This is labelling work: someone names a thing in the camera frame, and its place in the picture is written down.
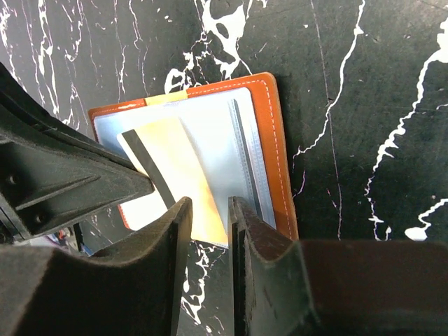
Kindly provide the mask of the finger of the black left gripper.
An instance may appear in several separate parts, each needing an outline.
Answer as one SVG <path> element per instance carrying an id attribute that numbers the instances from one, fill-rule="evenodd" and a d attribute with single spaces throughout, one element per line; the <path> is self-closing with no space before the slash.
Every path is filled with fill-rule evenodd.
<path id="1" fill-rule="evenodd" d="M 1 67 L 1 240 L 23 242 L 154 191 L 131 162 L 54 118 Z"/>

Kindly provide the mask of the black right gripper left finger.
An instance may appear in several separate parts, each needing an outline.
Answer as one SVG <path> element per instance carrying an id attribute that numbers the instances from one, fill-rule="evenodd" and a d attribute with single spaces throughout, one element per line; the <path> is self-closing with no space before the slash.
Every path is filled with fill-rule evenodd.
<path id="1" fill-rule="evenodd" d="M 44 246 L 1 249 L 2 335 L 175 335 L 193 203 L 89 258 Z"/>

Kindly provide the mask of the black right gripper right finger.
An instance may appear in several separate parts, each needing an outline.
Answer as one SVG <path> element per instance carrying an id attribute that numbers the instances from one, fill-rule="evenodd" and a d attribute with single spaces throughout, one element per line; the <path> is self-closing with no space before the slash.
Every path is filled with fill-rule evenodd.
<path id="1" fill-rule="evenodd" d="M 291 240 L 228 200 L 236 335 L 446 335 L 447 246 Z"/>

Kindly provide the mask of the gold card with magnetic stripe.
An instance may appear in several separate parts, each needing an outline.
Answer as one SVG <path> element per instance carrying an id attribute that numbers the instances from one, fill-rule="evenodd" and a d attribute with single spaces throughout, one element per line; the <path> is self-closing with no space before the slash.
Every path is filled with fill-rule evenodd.
<path id="1" fill-rule="evenodd" d="M 130 129 L 118 143 L 155 190 L 120 205 L 125 226 L 133 231 L 152 223 L 182 197 L 192 200 L 191 238 L 226 246 L 228 236 L 206 176 L 178 118 L 165 118 Z"/>

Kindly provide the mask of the brown leather card holder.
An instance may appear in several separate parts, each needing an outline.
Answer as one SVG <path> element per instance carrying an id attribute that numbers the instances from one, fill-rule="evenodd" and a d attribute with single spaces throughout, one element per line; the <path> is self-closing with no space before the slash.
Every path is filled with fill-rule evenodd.
<path id="1" fill-rule="evenodd" d="M 190 87 L 169 94 L 96 107 L 90 109 L 88 115 L 90 121 L 93 122 L 96 117 L 110 113 L 175 102 L 236 88 L 248 88 L 251 93 L 267 172 L 267 182 L 270 195 L 274 198 L 276 229 L 285 237 L 296 240 L 298 239 L 298 222 L 291 192 L 281 103 L 277 82 L 271 73 L 256 73 L 217 83 Z"/>

